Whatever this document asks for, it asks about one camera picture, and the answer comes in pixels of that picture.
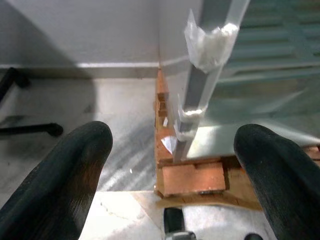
black pipe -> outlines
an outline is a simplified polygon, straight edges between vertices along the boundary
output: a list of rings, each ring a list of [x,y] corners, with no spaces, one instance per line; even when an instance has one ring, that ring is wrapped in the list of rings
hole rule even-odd
[[[58,137],[64,132],[64,129],[57,123],[0,128],[0,136],[31,134],[41,132],[47,132],[49,135],[53,137]]]
[[[18,72],[13,67],[10,67],[0,81],[0,102],[14,82],[20,88],[25,88],[30,85],[30,81],[28,80],[28,78],[26,78],[23,74]]]

metal bar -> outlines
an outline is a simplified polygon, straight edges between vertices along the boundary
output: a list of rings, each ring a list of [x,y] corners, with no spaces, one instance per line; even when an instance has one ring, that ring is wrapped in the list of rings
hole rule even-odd
[[[58,137],[64,132],[64,129],[57,123],[0,128],[0,136],[32,134],[41,132],[47,132],[50,136]]]
[[[227,15],[223,16],[223,19],[215,19],[215,21],[213,21],[212,18],[215,17],[213,11],[217,10],[215,8],[215,3],[212,0],[205,0],[202,6],[202,14],[199,26],[201,28],[211,30],[217,27],[216,25],[213,25],[217,24],[217,22],[222,24],[231,23],[239,26],[249,1],[250,0],[232,0],[230,2]],[[223,67],[223,64],[219,65],[210,74],[206,74],[194,66],[191,67],[185,96],[183,102],[181,103],[183,111],[195,111],[206,107]],[[176,121],[177,130],[180,133],[197,130],[199,121],[199,119],[196,119],[192,120],[191,122],[183,122],[178,117]],[[193,139],[181,140],[178,138],[176,148],[173,153],[174,162],[180,162],[187,158],[192,141]]]

marble floor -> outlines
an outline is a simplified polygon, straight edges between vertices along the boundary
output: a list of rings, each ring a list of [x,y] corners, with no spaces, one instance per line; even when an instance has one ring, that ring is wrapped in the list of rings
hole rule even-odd
[[[0,128],[58,123],[63,135],[89,121],[109,125],[113,148],[98,191],[152,190],[155,79],[31,79],[0,103]],[[61,137],[32,133],[0,137],[0,205]]]

wooden block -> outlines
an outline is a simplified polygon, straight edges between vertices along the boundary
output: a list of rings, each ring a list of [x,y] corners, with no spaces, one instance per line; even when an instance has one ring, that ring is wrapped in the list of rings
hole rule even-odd
[[[162,173],[165,197],[226,189],[221,162],[164,166]]]
[[[172,163],[173,157],[171,153],[165,148],[161,139],[167,136],[174,136],[175,131],[172,128],[164,127],[159,129],[155,133],[155,159],[157,165],[162,165],[164,163]]]
[[[166,102],[159,102],[159,110],[167,110]]]
[[[158,70],[155,90],[156,90],[157,99],[160,102],[165,102],[168,98],[169,91],[168,91],[168,86],[164,80],[161,69]]]

wooden board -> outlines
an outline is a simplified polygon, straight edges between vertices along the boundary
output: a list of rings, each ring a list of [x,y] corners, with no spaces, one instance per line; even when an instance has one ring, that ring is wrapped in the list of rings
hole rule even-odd
[[[221,162],[164,166],[162,172],[164,196],[226,189]]]
[[[236,157],[224,158],[222,161],[226,190],[209,194],[197,193],[165,197],[159,200],[157,205],[162,208],[184,205],[227,205],[252,210],[262,210],[251,182]],[[158,177],[159,190],[163,190],[161,189],[161,187],[164,187],[161,179],[161,171],[158,172],[157,178]]]

